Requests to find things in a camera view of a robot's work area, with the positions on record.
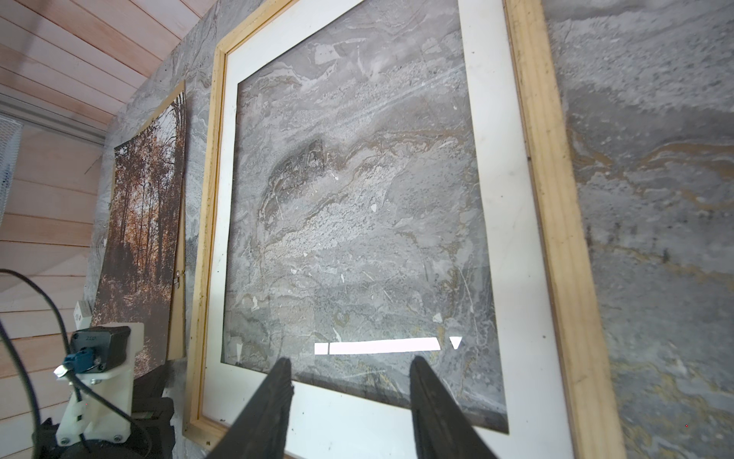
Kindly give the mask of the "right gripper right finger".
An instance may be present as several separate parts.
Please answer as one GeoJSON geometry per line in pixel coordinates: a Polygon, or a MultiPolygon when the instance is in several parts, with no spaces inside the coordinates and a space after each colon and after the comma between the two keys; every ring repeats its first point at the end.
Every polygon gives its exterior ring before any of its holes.
{"type": "Polygon", "coordinates": [[[497,458],[468,422],[426,359],[415,357],[409,375],[418,458],[497,458]]]}

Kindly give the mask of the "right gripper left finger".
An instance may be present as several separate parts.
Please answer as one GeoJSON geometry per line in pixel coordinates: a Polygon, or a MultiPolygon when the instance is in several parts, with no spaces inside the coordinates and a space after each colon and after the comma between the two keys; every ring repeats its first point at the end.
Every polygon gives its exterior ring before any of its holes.
{"type": "Polygon", "coordinates": [[[281,358],[208,458],[284,458],[292,397],[292,364],[281,358]]]}

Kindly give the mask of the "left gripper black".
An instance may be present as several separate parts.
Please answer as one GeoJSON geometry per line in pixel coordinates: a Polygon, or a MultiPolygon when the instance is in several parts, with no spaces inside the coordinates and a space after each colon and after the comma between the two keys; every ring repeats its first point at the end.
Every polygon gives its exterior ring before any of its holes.
{"type": "Polygon", "coordinates": [[[132,386],[134,424],[125,422],[130,435],[125,440],[93,440],[87,436],[76,442],[57,439],[59,425],[44,421],[34,434],[36,458],[171,458],[175,430],[171,426],[173,401],[162,395],[170,373],[166,363],[135,380],[132,386]]]}

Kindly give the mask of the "white photo mat board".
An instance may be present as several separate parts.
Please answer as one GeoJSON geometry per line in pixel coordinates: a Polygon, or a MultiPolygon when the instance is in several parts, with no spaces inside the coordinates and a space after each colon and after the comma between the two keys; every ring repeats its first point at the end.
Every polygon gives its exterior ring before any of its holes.
{"type": "Polygon", "coordinates": [[[501,1],[270,1],[217,47],[191,439],[278,359],[286,452],[411,458],[423,357],[502,458],[570,458],[501,1]]]}

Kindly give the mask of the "light wooden picture frame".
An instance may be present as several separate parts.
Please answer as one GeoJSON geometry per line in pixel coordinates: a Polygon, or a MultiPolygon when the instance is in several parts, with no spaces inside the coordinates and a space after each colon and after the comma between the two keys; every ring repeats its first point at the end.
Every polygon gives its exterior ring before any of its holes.
{"type": "MultiPolygon", "coordinates": [[[[220,361],[236,86],[351,7],[267,1],[213,54],[183,416],[206,449],[263,380],[220,361]]],[[[509,434],[481,438],[504,458],[625,457],[542,5],[463,1],[459,15],[512,415],[509,434]]]]}

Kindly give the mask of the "autumn forest photo print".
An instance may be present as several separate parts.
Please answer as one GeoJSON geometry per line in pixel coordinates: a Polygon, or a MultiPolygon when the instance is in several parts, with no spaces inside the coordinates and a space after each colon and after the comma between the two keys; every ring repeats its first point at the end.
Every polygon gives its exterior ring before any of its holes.
{"type": "Polygon", "coordinates": [[[115,149],[114,185],[93,323],[139,322],[141,377],[167,360],[187,140],[185,95],[115,149]]]}

